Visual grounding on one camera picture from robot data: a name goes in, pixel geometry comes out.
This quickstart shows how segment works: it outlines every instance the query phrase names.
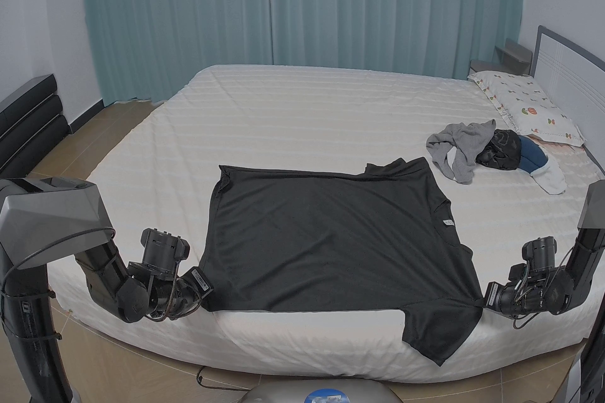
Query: white sticker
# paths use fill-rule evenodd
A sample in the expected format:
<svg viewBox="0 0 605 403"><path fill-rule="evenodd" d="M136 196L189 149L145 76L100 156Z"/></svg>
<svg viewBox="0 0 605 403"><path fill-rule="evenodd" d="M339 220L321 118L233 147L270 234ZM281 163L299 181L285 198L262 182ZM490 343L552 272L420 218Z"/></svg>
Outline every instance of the white sticker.
<svg viewBox="0 0 605 403"><path fill-rule="evenodd" d="M498 292L498 287L499 286L496 283L494 283L494 285L492 286L492 291L489 293L488 306L494 305L495 295Z"/></svg>
<svg viewBox="0 0 605 403"><path fill-rule="evenodd" d="M210 289L210 286L208 286L208 284L206 284L204 279L201 278L201 275L198 271L193 270L193 271L191 271L191 273L193 274L195 280L198 281L198 284L201 286L202 289L204 289L205 291Z"/></svg>

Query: black furniture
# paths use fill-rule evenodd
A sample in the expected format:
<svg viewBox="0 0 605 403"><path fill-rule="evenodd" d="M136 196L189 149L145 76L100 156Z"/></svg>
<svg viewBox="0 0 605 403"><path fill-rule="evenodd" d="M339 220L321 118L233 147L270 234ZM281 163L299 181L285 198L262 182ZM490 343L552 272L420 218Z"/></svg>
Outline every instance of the black furniture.
<svg viewBox="0 0 605 403"><path fill-rule="evenodd" d="M498 63L473 59L468 75L480 71L499 71L517 75L529 74L532 61L530 50L507 38L504 48L495 47L495 52L498 56Z"/></svg>
<svg viewBox="0 0 605 403"><path fill-rule="evenodd" d="M67 135L55 76L36 77L0 102L0 178L22 178Z"/></svg>

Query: black leather headboard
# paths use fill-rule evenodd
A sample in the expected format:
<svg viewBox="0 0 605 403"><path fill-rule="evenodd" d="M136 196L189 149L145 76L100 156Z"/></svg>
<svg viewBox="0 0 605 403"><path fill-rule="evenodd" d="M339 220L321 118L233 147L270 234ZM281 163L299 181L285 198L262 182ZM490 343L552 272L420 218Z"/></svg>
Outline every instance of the black leather headboard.
<svg viewBox="0 0 605 403"><path fill-rule="evenodd" d="M0 178L27 176L67 135L55 76L27 82L0 102Z"/></svg>

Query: bed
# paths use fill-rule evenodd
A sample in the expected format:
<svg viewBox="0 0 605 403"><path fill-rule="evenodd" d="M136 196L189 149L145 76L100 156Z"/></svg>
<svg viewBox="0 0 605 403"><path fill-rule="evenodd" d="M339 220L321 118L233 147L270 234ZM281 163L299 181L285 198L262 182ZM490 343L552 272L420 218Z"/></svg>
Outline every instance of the bed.
<svg viewBox="0 0 605 403"><path fill-rule="evenodd" d="M532 73L577 120L586 146L602 161L605 65L586 54L541 28ZM133 129L89 180L99 186L125 261L141 259L141 230L157 227L189 241L184 272L204 251L219 164L361 173L367 162L428 157L427 137L450 122L492 118L506 128L468 81L323 67L213 66ZM460 240L474 252L483 290L491 280L507 279L510 266L521 262L524 242L554 235L557 262L573 245L586 188L603 176L583 148L549 144L548 150L566 177L562 195L547 195L520 170L479 166L472 184L459 185L433 166L452 201ZM72 258L50 264L49 280L61 306L84 323L178 360L253 373L424 383L470 377L579 342L589 333L605 289L605 263L582 306L560 316L541 314L522 331L484 310L471 336L442 367L401 341L405 316L398 310L198 310L177 321L129 325L92 302Z"/></svg>

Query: black t-shirt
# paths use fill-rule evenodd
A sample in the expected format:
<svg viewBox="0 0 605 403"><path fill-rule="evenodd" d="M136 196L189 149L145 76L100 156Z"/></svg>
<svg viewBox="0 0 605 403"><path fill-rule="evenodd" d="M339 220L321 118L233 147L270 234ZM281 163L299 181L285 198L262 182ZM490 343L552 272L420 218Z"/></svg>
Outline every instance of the black t-shirt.
<svg viewBox="0 0 605 403"><path fill-rule="evenodd" d="M425 158L357 175L220 168L208 310L401 309L403 340L438 365L473 331L473 253Z"/></svg>

